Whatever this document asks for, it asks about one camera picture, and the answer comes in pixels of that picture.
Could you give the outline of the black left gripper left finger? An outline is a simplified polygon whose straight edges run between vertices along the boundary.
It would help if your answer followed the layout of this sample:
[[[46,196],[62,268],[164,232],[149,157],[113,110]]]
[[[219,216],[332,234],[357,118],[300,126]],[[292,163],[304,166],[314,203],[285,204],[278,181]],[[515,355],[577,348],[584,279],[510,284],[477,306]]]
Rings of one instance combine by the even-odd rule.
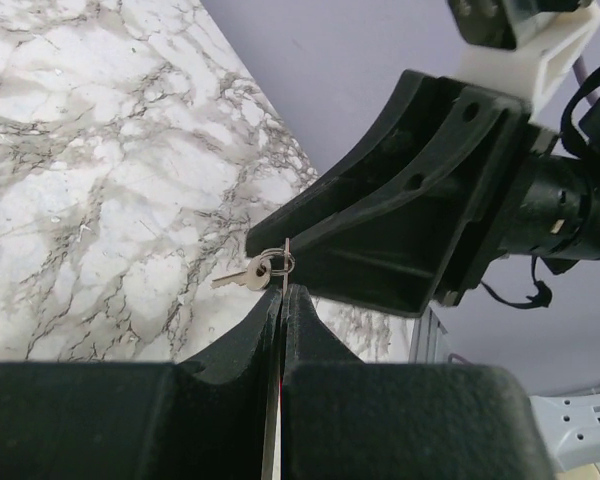
[[[282,295],[179,362],[0,362],[0,479],[268,479]]]

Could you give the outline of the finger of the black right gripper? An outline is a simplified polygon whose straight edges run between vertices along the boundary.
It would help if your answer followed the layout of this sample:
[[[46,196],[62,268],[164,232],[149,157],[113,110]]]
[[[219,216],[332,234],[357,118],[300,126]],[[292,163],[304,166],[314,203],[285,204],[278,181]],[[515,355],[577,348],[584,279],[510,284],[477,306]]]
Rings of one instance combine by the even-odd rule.
[[[362,139],[309,189],[314,200],[473,198],[485,89],[405,71]]]
[[[445,190],[319,180],[251,227],[245,251],[288,245],[291,279],[312,294],[418,316],[436,296],[456,213]]]

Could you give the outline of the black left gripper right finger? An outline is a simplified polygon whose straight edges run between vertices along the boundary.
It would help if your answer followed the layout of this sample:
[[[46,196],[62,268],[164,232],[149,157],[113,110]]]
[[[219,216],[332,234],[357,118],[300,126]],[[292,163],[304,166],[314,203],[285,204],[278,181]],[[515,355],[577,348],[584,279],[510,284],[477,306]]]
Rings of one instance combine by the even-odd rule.
[[[366,363],[288,288],[281,384],[285,479],[550,479],[530,400],[506,370]]]

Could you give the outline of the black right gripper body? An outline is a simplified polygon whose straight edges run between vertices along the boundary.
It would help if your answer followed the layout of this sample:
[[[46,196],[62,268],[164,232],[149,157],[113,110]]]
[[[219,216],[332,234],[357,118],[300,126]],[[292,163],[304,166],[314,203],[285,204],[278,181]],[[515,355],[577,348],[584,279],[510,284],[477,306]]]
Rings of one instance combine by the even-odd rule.
[[[436,87],[445,117],[418,154],[423,180],[409,203],[412,257],[429,275],[409,287],[418,308],[458,305],[502,254],[503,206],[533,144],[525,101],[449,78]]]

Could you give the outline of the small silver key bunch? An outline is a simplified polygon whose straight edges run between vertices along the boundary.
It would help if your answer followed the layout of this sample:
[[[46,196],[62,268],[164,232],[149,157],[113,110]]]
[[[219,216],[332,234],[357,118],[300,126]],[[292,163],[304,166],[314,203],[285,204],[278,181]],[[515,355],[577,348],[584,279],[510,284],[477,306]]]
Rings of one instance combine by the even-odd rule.
[[[286,239],[283,247],[268,248],[253,257],[244,270],[214,279],[211,288],[235,284],[250,291],[262,291],[272,280],[280,278],[283,288],[286,289],[295,266],[296,260],[291,253],[290,240]]]

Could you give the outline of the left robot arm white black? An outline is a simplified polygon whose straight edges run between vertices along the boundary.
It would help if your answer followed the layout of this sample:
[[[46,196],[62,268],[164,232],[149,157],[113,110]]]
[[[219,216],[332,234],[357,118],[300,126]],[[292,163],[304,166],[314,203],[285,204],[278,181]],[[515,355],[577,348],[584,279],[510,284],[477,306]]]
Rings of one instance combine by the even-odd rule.
[[[551,479],[600,462],[600,394],[366,363],[270,288],[178,363],[0,363],[0,479]]]

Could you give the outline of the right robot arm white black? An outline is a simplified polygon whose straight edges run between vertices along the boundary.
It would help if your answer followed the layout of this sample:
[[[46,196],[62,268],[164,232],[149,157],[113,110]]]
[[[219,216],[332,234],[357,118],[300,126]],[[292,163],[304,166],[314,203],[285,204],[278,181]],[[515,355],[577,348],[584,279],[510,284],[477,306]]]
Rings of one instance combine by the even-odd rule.
[[[598,87],[600,67],[573,102]],[[313,294],[404,317],[459,304],[506,254],[555,274],[600,261],[600,99],[552,131],[521,99],[407,70],[358,144],[245,249],[282,246]]]

